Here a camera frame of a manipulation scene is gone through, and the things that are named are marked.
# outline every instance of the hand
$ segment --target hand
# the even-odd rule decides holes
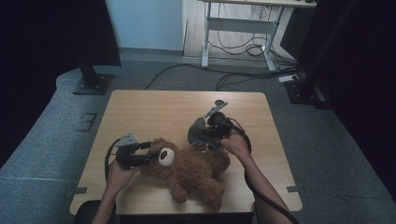
[[[219,142],[227,151],[238,158],[248,154],[248,144],[236,130],[231,130],[230,135],[220,139]]]
[[[140,170],[139,167],[134,167],[132,169],[124,170],[120,167],[117,161],[113,161],[108,166],[108,177],[106,190],[117,194],[120,190],[125,188],[132,176]]]

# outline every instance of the desk leg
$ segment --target desk leg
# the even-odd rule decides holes
[[[207,13],[206,13],[206,26],[205,26],[205,41],[204,41],[204,48],[202,49],[202,67],[208,66],[209,60],[209,23],[210,23],[210,11],[212,9],[212,3],[208,3],[207,5]]]
[[[277,27],[279,26],[280,23],[280,18],[282,17],[283,14],[283,7],[279,7],[279,12],[277,13],[276,20],[274,21],[274,26],[270,34],[270,38],[268,39],[267,43],[265,46],[262,47],[262,50],[264,51],[264,56],[265,56],[265,61],[267,61],[268,68],[270,72],[275,72],[276,68],[274,66],[274,61],[273,58],[270,54],[271,46],[274,42],[274,38],[276,35]]]

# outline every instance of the white desk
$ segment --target white desk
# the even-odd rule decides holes
[[[241,33],[268,34],[269,39],[265,46],[262,47],[265,61],[268,64],[270,72],[275,72],[274,61],[270,55],[270,49],[273,44],[277,27],[282,17],[284,7],[315,7],[314,2],[306,3],[305,0],[200,0],[207,2],[205,41],[202,53],[202,67],[208,67],[209,58],[209,31],[228,31]],[[254,20],[238,20],[228,18],[214,18],[210,16],[212,3],[240,4],[240,5],[258,5],[279,7],[278,14],[274,21],[254,21]]]

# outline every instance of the power strip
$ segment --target power strip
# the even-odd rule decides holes
[[[287,82],[287,81],[297,81],[298,79],[299,78],[296,75],[292,75],[292,76],[280,77],[278,79],[278,81],[280,83],[284,83],[284,82]]]

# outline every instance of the teddy bear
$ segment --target teddy bear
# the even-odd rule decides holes
[[[200,191],[210,207],[221,208],[225,189],[217,177],[230,165],[226,150],[210,153],[205,151],[205,145],[191,145],[180,150],[174,143],[157,138],[147,154],[158,154],[158,160],[150,160],[141,167],[140,173],[166,179],[177,203],[186,202],[189,193]]]

